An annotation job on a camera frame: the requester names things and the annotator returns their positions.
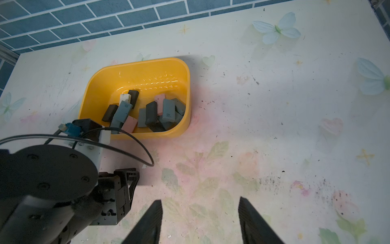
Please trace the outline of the light blue eraser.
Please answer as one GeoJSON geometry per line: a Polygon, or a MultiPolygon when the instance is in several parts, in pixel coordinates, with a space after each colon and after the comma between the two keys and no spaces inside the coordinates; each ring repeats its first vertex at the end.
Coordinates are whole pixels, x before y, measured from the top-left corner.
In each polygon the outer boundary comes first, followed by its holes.
{"type": "Polygon", "coordinates": [[[114,114],[113,119],[121,123],[125,123],[133,105],[126,101],[121,101],[117,111],[114,114]]]}

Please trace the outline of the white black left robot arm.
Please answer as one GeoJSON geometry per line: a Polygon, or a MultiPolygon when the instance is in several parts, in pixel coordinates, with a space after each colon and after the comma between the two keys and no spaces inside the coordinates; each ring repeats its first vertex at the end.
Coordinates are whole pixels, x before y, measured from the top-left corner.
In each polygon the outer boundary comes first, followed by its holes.
{"type": "Polygon", "coordinates": [[[117,225],[131,210],[136,168],[99,172],[59,145],[1,150],[1,243],[68,244],[88,226],[117,225]]]}

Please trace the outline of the pink eraser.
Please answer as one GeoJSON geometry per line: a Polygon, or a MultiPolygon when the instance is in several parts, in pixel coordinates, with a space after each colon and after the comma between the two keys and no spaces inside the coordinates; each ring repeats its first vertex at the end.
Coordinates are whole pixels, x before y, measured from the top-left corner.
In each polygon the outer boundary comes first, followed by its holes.
{"type": "Polygon", "coordinates": [[[133,118],[131,116],[128,116],[126,121],[122,125],[121,129],[124,130],[125,132],[131,134],[136,129],[137,124],[138,124],[138,120],[137,119],[135,119],[135,118],[133,118]]]}
{"type": "Polygon", "coordinates": [[[154,97],[154,101],[157,103],[157,115],[161,116],[164,111],[164,99],[166,98],[165,94],[159,94],[154,97]]]}

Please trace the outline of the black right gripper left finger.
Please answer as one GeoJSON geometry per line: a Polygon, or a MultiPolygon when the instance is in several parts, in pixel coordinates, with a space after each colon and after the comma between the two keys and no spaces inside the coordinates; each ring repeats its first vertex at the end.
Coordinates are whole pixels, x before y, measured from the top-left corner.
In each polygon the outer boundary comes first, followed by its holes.
{"type": "Polygon", "coordinates": [[[162,217],[162,202],[155,200],[122,244],[159,244],[162,217]]]}

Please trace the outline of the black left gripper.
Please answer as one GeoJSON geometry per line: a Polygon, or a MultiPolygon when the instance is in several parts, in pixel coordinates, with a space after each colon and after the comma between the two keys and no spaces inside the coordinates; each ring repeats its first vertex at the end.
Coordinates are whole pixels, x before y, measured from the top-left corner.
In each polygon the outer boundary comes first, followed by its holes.
{"type": "Polygon", "coordinates": [[[103,205],[91,226],[117,225],[129,213],[140,179],[136,168],[118,169],[113,173],[100,172],[97,201],[103,205]]]}

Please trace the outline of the grey eraser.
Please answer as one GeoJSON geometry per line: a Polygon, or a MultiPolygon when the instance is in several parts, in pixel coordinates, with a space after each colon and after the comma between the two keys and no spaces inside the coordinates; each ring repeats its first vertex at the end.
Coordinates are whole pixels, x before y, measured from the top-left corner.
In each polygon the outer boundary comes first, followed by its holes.
{"type": "Polygon", "coordinates": [[[139,109],[139,116],[138,116],[138,128],[146,128],[146,109],[140,108],[139,109]]]}

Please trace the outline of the pink eraser bottom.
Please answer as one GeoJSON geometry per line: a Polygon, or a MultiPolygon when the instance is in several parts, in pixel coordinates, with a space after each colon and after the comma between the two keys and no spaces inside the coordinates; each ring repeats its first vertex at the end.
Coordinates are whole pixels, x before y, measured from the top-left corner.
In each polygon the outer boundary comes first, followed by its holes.
{"type": "Polygon", "coordinates": [[[121,129],[124,130],[125,132],[131,134],[136,129],[137,124],[138,124],[138,120],[137,119],[135,119],[135,118],[133,118],[131,116],[128,116],[126,121],[122,125],[121,129]]]}

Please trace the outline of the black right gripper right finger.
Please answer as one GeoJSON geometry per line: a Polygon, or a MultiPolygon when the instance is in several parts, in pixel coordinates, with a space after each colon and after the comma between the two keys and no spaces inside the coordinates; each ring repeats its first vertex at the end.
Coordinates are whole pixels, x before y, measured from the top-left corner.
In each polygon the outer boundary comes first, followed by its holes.
{"type": "Polygon", "coordinates": [[[240,197],[238,215],[244,244],[284,244],[248,199],[240,197]]]}

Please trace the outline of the black eraser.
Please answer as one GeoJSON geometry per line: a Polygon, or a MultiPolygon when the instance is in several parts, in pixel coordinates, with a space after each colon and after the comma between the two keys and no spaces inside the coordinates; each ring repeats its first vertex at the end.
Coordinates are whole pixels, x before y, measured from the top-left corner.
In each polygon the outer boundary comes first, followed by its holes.
{"type": "Polygon", "coordinates": [[[138,90],[129,90],[128,94],[130,94],[132,96],[130,104],[132,105],[132,109],[134,109],[136,107],[137,99],[139,97],[139,91],[138,90]]]}
{"type": "Polygon", "coordinates": [[[165,132],[166,131],[166,129],[164,128],[164,126],[160,122],[157,122],[155,124],[148,124],[147,127],[152,132],[165,132]]]}
{"type": "Polygon", "coordinates": [[[157,103],[155,101],[150,102],[146,105],[146,121],[145,124],[147,127],[153,126],[158,122],[157,115],[157,103]]]}
{"type": "Polygon", "coordinates": [[[114,117],[117,109],[118,109],[118,105],[116,105],[116,104],[109,105],[103,118],[102,118],[102,121],[107,122],[107,123],[112,122],[113,117],[114,117]]]}

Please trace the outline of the teal eraser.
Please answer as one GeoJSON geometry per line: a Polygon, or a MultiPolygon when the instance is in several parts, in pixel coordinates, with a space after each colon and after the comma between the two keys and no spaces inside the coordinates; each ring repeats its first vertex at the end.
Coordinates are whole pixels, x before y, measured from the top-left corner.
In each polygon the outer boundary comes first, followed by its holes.
{"type": "Polygon", "coordinates": [[[177,113],[179,113],[181,116],[184,116],[185,110],[186,110],[186,105],[182,103],[179,99],[174,98],[172,99],[175,103],[175,110],[177,113]]]}
{"type": "Polygon", "coordinates": [[[176,125],[178,125],[181,120],[182,120],[183,116],[181,114],[179,114],[178,112],[175,112],[175,121],[174,122],[168,122],[168,130],[174,128],[176,125]]]}
{"type": "Polygon", "coordinates": [[[162,119],[166,122],[175,122],[175,102],[173,100],[163,100],[163,114],[162,119]]]}
{"type": "MultiPolygon", "coordinates": [[[[123,126],[123,123],[120,122],[120,121],[118,121],[118,120],[116,120],[116,119],[113,119],[113,120],[111,121],[111,124],[110,124],[110,128],[121,129],[122,126],[123,126]]],[[[112,131],[111,131],[111,134],[119,134],[119,133],[120,133],[120,131],[115,131],[115,130],[112,130],[112,131]]]]}

